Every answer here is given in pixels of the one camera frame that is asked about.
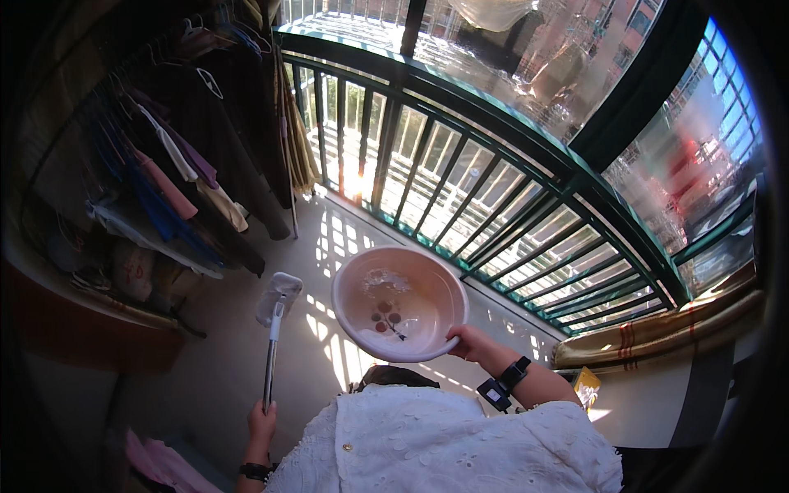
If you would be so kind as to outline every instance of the green metal railing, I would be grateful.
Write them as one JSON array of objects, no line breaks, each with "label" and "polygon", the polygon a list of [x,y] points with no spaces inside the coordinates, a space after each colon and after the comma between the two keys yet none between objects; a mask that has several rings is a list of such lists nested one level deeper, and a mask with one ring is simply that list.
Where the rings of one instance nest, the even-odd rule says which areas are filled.
[{"label": "green metal railing", "polygon": [[278,35],[323,184],[565,334],[685,304],[677,266],[750,216],[744,200],[669,256],[584,159],[490,95],[358,41]]},{"label": "green metal railing", "polygon": [[[540,143],[537,164],[472,123],[482,121],[478,114],[456,112],[462,105],[451,104],[457,96],[445,89],[429,95],[455,111],[348,66],[294,52],[284,58],[324,184],[455,263],[463,278],[491,286],[566,334],[664,310],[682,296],[670,296],[670,282],[590,206],[615,197],[604,181],[583,166],[572,174],[548,171],[560,159],[565,167],[582,163],[566,148],[559,153],[555,143]],[[422,84],[430,80],[420,75]],[[412,144],[407,155],[404,136]],[[352,179],[361,187],[348,189]],[[631,229],[641,229],[626,204],[612,202]],[[654,240],[652,248],[659,250]]]}]

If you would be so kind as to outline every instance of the mop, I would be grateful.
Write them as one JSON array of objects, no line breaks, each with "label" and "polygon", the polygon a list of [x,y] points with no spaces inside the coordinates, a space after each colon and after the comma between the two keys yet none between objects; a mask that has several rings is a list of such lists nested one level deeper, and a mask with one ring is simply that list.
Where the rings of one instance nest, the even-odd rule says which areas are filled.
[{"label": "mop", "polygon": [[304,283],[301,279],[284,272],[275,272],[271,276],[268,288],[257,304],[255,319],[263,327],[270,327],[268,332],[268,357],[266,359],[266,381],[263,388],[263,412],[268,413],[271,404],[271,381],[274,379],[274,361],[277,357],[277,341],[279,326],[290,312]]}]

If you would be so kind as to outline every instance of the wrist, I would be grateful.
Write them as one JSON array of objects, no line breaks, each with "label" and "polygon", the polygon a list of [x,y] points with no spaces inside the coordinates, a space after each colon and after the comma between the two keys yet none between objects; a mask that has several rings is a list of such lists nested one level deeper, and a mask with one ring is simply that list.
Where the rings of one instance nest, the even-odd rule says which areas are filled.
[{"label": "wrist", "polygon": [[270,444],[270,440],[250,439],[249,445],[247,445],[246,454],[244,454],[244,464],[252,462],[253,464],[271,467],[271,463],[268,460],[268,448]]},{"label": "wrist", "polygon": [[505,345],[495,345],[490,351],[482,368],[494,379],[498,379],[504,370],[521,359],[521,354]]}]

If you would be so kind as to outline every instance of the wrist strap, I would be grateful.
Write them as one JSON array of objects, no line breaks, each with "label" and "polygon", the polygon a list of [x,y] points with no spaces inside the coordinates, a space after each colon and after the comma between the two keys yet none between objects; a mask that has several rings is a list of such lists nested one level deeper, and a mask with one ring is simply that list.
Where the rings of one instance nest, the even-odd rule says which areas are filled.
[{"label": "wrist strap", "polygon": [[238,473],[247,476],[247,478],[250,480],[258,480],[268,483],[268,478],[275,471],[275,469],[277,469],[276,466],[270,468],[262,464],[247,462],[238,468]]},{"label": "wrist strap", "polygon": [[523,356],[520,360],[515,361],[513,364],[507,367],[507,369],[501,374],[499,377],[499,383],[507,392],[507,395],[511,394],[515,386],[518,385],[521,380],[523,380],[523,377],[526,376],[526,367],[528,367],[531,362],[532,361],[529,358]]}]

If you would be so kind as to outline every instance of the pink cloth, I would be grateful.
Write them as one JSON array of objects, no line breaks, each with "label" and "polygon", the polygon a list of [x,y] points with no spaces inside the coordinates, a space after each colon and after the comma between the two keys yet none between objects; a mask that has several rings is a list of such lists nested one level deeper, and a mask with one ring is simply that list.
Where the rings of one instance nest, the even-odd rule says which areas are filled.
[{"label": "pink cloth", "polygon": [[173,182],[164,174],[164,172],[156,166],[153,159],[147,157],[142,152],[134,149],[134,155],[140,160],[140,167],[143,171],[158,185],[170,206],[178,213],[178,216],[183,219],[190,219],[197,214],[197,207],[195,207],[189,199],[187,199],[181,190],[173,185]]},{"label": "pink cloth", "polygon": [[126,456],[145,477],[178,493],[222,493],[164,442],[147,439],[143,446],[131,429],[126,434]]}]

